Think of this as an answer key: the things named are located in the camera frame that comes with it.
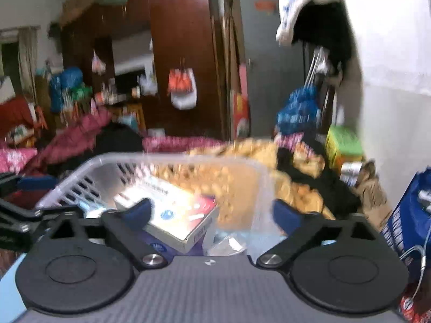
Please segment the white black hanging jacket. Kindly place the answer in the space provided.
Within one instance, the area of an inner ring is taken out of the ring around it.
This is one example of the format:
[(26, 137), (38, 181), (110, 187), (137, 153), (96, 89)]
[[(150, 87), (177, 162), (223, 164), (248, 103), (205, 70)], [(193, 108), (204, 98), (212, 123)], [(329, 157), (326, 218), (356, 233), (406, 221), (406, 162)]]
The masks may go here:
[(343, 0), (278, 0), (278, 8), (276, 40), (281, 46), (304, 42), (323, 47), (335, 73), (346, 71), (353, 42)]

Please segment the yellow patterned blanket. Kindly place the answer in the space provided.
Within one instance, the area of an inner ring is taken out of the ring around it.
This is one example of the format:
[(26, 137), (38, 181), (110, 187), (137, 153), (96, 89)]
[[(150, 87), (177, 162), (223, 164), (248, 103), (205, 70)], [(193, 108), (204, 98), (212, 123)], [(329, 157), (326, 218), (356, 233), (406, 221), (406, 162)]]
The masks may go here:
[(245, 139), (231, 144), (203, 144), (183, 153), (181, 160), (154, 163), (154, 177), (195, 194), (211, 195), (220, 212), (217, 226), (224, 231), (270, 228), (272, 202), (280, 199), (301, 214), (333, 213), (323, 197), (277, 169), (278, 146), (268, 140)]

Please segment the maroon clothes pile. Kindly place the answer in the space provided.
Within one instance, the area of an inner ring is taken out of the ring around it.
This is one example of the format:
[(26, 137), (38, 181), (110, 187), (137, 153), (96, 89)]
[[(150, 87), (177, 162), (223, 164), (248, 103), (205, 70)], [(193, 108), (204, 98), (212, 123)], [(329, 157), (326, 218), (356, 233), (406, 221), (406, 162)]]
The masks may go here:
[(111, 119), (112, 114), (105, 107), (98, 107), (94, 113), (84, 115), (74, 125), (56, 135), (20, 172), (26, 175), (44, 174), (48, 166), (64, 163), (87, 150), (92, 150), (96, 136)]

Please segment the blue patterned plastic bag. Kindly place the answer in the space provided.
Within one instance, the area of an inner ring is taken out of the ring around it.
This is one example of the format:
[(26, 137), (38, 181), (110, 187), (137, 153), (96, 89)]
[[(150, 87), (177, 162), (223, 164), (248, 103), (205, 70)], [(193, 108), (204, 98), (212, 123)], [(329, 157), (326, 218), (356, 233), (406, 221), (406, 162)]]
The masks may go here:
[(291, 93), (286, 105), (278, 112), (275, 128), (284, 136), (299, 132), (315, 133), (320, 112), (316, 87), (300, 87)]

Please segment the dark red wooden wardrobe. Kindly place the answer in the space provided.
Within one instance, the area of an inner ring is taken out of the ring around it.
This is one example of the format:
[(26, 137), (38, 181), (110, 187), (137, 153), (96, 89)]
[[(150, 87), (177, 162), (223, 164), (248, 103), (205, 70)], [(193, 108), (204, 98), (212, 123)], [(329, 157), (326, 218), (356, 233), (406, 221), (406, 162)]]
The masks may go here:
[[(114, 75), (113, 41), (149, 30), (158, 93), (141, 100), (145, 122), (170, 136), (227, 137), (227, 90), (218, 0), (128, 0), (119, 6), (93, 3), (61, 30), (65, 67), (76, 66), (95, 92)], [(176, 109), (168, 76), (192, 69), (197, 105)]]

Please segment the green yellow cardboard box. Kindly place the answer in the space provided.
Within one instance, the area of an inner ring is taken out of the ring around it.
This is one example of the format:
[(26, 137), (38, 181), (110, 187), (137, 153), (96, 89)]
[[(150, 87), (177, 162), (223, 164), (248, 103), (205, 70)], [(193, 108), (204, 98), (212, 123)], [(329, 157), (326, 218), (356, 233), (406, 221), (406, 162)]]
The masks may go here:
[(357, 135), (345, 126), (331, 125), (326, 135), (326, 155), (332, 170), (340, 173), (344, 163), (363, 161), (364, 151)]

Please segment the blue shopping bag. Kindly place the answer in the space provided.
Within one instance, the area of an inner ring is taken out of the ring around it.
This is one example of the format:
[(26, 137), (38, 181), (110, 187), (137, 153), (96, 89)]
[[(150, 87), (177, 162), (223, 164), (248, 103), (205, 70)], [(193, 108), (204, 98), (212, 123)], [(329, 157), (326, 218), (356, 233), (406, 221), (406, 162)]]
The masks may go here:
[(399, 256), (414, 246), (425, 245), (430, 213), (420, 201), (421, 191), (430, 192), (430, 167), (414, 175), (381, 231), (387, 244)]

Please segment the orange white hanging bag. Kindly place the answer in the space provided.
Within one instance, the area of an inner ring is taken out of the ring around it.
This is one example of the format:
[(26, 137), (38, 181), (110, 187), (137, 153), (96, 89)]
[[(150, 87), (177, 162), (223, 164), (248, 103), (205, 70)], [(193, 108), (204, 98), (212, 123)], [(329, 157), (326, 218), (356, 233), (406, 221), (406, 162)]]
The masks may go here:
[(193, 69), (171, 69), (167, 92), (176, 109), (194, 109), (197, 106), (197, 85)]

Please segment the clear plastic laundry basket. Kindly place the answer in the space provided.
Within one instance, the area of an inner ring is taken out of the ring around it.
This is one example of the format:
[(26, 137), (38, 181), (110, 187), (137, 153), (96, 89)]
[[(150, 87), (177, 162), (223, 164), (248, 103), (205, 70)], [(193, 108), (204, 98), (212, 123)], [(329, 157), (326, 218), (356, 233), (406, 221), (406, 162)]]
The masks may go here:
[(37, 208), (75, 205), (95, 218), (145, 199), (152, 216), (141, 234), (167, 257), (257, 258), (281, 240), (272, 216), (270, 172), (241, 157), (108, 153), (82, 164)]

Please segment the purple tissue pack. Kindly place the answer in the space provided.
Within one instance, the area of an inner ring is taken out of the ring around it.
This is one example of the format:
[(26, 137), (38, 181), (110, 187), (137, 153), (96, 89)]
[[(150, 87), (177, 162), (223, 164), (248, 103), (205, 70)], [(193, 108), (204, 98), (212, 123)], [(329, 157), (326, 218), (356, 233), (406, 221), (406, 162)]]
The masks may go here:
[(162, 231), (149, 231), (146, 227), (141, 232), (141, 238), (157, 252), (168, 258), (174, 256), (204, 256), (213, 245), (216, 234), (214, 224), (204, 224), (192, 231), (185, 240), (179, 240)]

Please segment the pink floral bedsheet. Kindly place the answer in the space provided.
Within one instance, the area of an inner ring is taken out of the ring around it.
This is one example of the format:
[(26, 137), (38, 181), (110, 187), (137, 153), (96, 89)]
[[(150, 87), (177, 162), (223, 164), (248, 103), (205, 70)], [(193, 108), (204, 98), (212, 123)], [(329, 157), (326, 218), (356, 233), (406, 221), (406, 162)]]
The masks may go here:
[(23, 167), (37, 155), (37, 149), (34, 148), (1, 148), (0, 149), (0, 173), (20, 172)]

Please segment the grey metal door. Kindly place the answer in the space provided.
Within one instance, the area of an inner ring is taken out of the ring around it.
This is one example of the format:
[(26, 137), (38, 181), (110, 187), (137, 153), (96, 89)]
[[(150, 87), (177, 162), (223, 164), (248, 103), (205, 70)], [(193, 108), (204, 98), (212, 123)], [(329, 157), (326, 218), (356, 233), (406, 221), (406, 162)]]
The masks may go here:
[(305, 82), (303, 45), (280, 46), (278, 0), (239, 0), (251, 136), (273, 135), (278, 112)]

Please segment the white medicine box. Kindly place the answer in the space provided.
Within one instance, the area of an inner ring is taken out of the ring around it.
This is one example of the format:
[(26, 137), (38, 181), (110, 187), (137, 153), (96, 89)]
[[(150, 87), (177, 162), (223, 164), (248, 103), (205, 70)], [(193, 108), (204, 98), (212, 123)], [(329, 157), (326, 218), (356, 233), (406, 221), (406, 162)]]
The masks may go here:
[(188, 192), (156, 177), (138, 179), (113, 200), (118, 209), (126, 210), (144, 198), (152, 203), (152, 216), (145, 226), (149, 231), (158, 230), (185, 240), (201, 225), (216, 225), (219, 207), (213, 198)]

